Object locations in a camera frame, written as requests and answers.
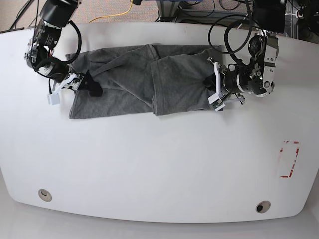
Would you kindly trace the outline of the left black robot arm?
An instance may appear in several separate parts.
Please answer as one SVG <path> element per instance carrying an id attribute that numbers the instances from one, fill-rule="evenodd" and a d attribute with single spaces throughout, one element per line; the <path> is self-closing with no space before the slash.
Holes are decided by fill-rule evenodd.
<path id="1" fill-rule="evenodd" d="M 207 60 L 213 65 L 214 73 L 204 81 L 206 88 L 214 92 L 208 102 L 216 111 L 222 110 L 226 103 L 239 101 L 244 104 L 244 93 L 264 97 L 273 91 L 275 62 L 279 54 L 276 35 L 285 29 L 286 4 L 285 0 L 255 0 L 253 6 L 247 8 L 246 15 L 227 26 L 224 54 L 234 63 L 224 66 L 209 57 Z M 255 28 L 258 32 L 254 36 L 248 34 L 244 43 L 233 50 L 228 40 L 229 32 L 241 24 L 248 24 L 249 31 Z"/>

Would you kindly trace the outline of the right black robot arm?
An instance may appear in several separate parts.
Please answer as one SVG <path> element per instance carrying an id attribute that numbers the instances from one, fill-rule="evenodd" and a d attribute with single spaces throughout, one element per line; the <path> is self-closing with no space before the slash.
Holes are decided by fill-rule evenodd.
<path id="1" fill-rule="evenodd" d="M 47 0 L 40 12 L 40 20 L 36 23 L 33 37 L 28 43 L 24 59 L 27 65 L 37 74 L 53 80 L 58 84 L 56 90 L 49 87 L 49 95 L 57 95 L 61 89 L 73 91 L 85 90 L 93 97 L 100 97 L 103 93 L 99 83 L 87 71 L 86 73 L 74 72 L 70 65 L 80 55 L 82 36 L 79 28 L 71 20 L 80 0 Z M 78 36 L 78 46 L 75 55 L 69 60 L 62 61 L 53 56 L 54 48 L 61 36 L 64 27 L 70 24 Z"/>

